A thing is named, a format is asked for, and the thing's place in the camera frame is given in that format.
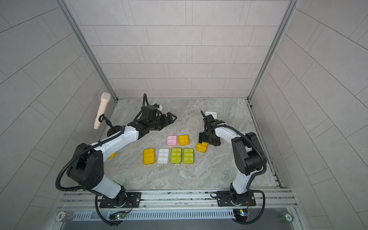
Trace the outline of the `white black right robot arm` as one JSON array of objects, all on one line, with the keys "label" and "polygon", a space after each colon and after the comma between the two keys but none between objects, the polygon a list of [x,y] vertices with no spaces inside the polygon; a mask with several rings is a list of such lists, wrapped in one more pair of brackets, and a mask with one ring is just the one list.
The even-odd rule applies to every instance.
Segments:
[{"label": "white black right robot arm", "polygon": [[204,142],[215,147],[221,145],[221,140],[230,143],[238,169],[229,191],[219,195],[219,202],[224,205],[255,206],[255,190],[252,190],[250,185],[256,176],[267,171],[267,159],[257,135],[254,132],[243,134],[224,121],[215,119],[211,114],[202,113],[202,116],[204,131],[199,133],[199,143]]}]

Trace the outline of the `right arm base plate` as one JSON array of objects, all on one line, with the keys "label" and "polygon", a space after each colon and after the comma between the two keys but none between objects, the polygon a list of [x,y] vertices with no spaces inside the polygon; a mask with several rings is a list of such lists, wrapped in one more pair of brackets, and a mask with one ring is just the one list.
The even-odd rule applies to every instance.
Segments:
[{"label": "right arm base plate", "polygon": [[230,191],[216,191],[210,195],[217,200],[219,207],[247,207],[256,206],[254,194],[246,192],[244,194],[233,194]]}]

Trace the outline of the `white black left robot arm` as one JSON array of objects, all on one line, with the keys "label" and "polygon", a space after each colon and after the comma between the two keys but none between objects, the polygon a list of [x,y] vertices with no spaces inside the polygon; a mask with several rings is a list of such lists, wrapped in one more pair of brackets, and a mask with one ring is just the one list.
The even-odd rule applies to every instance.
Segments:
[{"label": "white black left robot arm", "polygon": [[108,138],[95,144],[77,146],[73,158],[61,169],[55,182],[59,191],[85,189],[101,196],[108,206],[122,207],[127,199],[125,188],[104,174],[104,162],[118,150],[135,142],[151,130],[160,131],[174,123],[177,116],[163,114],[160,105],[147,105],[135,119]]}]

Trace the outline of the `clear white pillbox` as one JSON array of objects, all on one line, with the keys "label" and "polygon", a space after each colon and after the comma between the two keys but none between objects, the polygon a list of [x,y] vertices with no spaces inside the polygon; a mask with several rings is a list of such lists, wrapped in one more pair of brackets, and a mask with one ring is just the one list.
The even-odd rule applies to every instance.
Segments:
[{"label": "clear white pillbox", "polygon": [[169,162],[169,149],[159,149],[157,163],[168,164]]}]

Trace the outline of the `green pillbox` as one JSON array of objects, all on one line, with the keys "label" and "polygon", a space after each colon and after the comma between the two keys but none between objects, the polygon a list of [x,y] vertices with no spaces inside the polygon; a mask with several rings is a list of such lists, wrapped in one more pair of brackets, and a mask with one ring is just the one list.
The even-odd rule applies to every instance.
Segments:
[{"label": "green pillbox", "polygon": [[194,149],[186,148],[183,150],[183,163],[193,164],[194,163]]},{"label": "green pillbox", "polygon": [[216,112],[206,111],[205,116],[209,116],[209,115],[212,115],[214,119],[218,118],[218,114]]},{"label": "green pillbox", "polygon": [[170,161],[172,164],[180,164],[182,162],[182,149],[181,148],[171,149]]}]

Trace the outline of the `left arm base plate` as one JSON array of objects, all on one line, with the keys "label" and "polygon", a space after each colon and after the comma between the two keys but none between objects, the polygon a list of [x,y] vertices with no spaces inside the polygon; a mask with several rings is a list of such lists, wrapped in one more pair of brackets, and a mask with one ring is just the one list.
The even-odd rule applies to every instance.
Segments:
[{"label": "left arm base plate", "polygon": [[101,199],[97,199],[100,202],[100,208],[138,208],[141,200],[141,192],[125,192],[125,194],[118,194],[114,199],[102,196]]}]

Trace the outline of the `pink pillbox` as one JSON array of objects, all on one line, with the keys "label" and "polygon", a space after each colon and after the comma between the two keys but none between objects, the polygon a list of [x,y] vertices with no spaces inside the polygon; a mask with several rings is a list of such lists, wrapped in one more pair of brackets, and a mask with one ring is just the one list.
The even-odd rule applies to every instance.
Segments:
[{"label": "pink pillbox", "polygon": [[178,137],[176,135],[169,135],[166,139],[166,144],[168,146],[175,146],[178,144]]}]

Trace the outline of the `yellow six-slot pillbox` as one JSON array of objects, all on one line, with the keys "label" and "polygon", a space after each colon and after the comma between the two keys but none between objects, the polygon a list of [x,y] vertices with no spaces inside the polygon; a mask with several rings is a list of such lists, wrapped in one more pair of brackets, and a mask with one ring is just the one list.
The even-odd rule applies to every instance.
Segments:
[{"label": "yellow six-slot pillbox", "polygon": [[155,149],[150,148],[143,151],[143,162],[145,165],[155,163]]}]

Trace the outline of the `small yellow pillbox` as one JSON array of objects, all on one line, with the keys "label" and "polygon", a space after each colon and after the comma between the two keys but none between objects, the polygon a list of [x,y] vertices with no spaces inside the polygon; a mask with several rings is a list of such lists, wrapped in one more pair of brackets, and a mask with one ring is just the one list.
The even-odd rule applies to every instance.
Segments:
[{"label": "small yellow pillbox", "polygon": [[186,146],[190,144],[190,139],[188,135],[179,136],[178,141],[180,146]]}]

